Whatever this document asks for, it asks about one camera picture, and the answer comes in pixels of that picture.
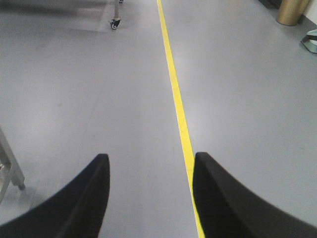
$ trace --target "caster wheel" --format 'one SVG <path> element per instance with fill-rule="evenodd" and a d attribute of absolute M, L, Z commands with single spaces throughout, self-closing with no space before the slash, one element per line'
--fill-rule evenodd
<path fill-rule="evenodd" d="M 118 25 L 120 23 L 120 20 L 115 20 L 113 19 L 111 22 L 110 22 L 110 26 L 113 30 L 117 29 L 118 28 Z"/>

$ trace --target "yellow tape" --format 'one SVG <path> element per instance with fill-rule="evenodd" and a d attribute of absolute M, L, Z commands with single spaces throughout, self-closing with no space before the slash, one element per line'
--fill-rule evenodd
<path fill-rule="evenodd" d="M 199 238 L 205 238 L 205 235 L 204 235 L 204 232 L 201 227 L 201 223 L 197 214 L 194 198 L 193 198 L 192 184 L 193 184 L 193 172 L 194 172 L 195 159 L 194 159 L 192 144 L 189 137 L 189 131 L 187 127 L 182 97 L 181 97 L 180 89 L 178 85 L 174 59 L 173 59 L 173 54 L 170 47 L 168 31 L 167 31 L 167 26 L 166 26 L 166 21 L 165 21 L 165 16 L 164 16 L 161 0 L 158 0 L 158 9 L 159 9 L 158 12 L 159 12 L 159 19 L 160 19 L 160 24 L 162 28 L 163 40 L 165 45 L 169 77 L 172 84 L 172 91 L 173 91 L 174 103 L 175 103 L 176 114 L 177 114 L 178 128 L 179 128 L 183 154 L 185 159 L 185 165 L 186 165 L 186 171 L 188 176 L 188 183 L 189 183 L 189 187 L 190 187 L 190 191 L 192 195 L 192 203 L 193 203 L 193 208 L 194 208 L 194 213 L 196 218 L 197 231 L 198 231 Z"/>

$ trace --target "metal table leg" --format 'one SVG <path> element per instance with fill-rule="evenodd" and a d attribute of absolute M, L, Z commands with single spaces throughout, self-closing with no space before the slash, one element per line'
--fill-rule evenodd
<path fill-rule="evenodd" d="M 0 202 L 10 181 L 20 190 L 25 189 L 24 176 L 0 127 Z"/>
<path fill-rule="evenodd" d="M 118 28 L 120 23 L 121 17 L 119 17 L 119 3 L 122 3 L 123 0 L 114 0 L 114 17 L 110 23 L 111 28 L 113 30 Z"/>

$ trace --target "gold cylinder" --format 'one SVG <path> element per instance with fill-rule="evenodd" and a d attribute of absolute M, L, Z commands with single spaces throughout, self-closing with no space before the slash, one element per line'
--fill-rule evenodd
<path fill-rule="evenodd" d="M 304 13 L 307 4 L 310 0 L 283 0 L 279 8 L 277 22 L 287 25 L 295 26 Z"/>

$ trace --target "gray floor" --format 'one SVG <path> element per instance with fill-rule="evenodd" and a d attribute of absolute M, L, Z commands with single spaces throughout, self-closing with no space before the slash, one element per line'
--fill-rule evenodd
<path fill-rule="evenodd" d="M 113 5 L 94 8 L 0 13 L 0 123 L 27 186 L 9 188 L 1 222 L 108 153 L 100 237 L 197 237 L 157 3 L 127 0 L 116 31 L 107 23 Z"/>
<path fill-rule="evenodd" d="M 167 1 L 194 151 L 317 225 L 317 55 L 257 0 Z"/>
<path fill-rule="evenodd" d="M 311 29 L 257 0 L 162 2 L 194 151 L 317 225 L 317 63 L 299 44 Z M 106 152 L 100 237 L 197 237 L 156 1 L 125 0 L 116 31 L 111 2 L 63 4 L 0 12 L 0 124 L 27 185 L 9 188 L 0 222 Z"/>

